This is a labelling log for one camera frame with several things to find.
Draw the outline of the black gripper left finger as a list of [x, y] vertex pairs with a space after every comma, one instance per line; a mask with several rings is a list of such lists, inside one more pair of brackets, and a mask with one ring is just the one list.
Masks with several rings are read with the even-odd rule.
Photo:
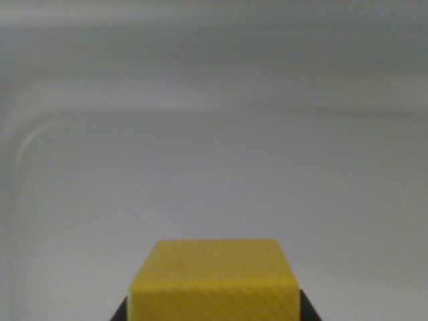
[[127, 321], [127, 298], [123, 299], [110, 321]]

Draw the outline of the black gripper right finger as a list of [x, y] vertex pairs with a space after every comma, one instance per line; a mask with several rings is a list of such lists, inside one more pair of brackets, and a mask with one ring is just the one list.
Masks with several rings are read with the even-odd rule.
[[322, 321], [305, 292], [300, 289], [300, 321]]

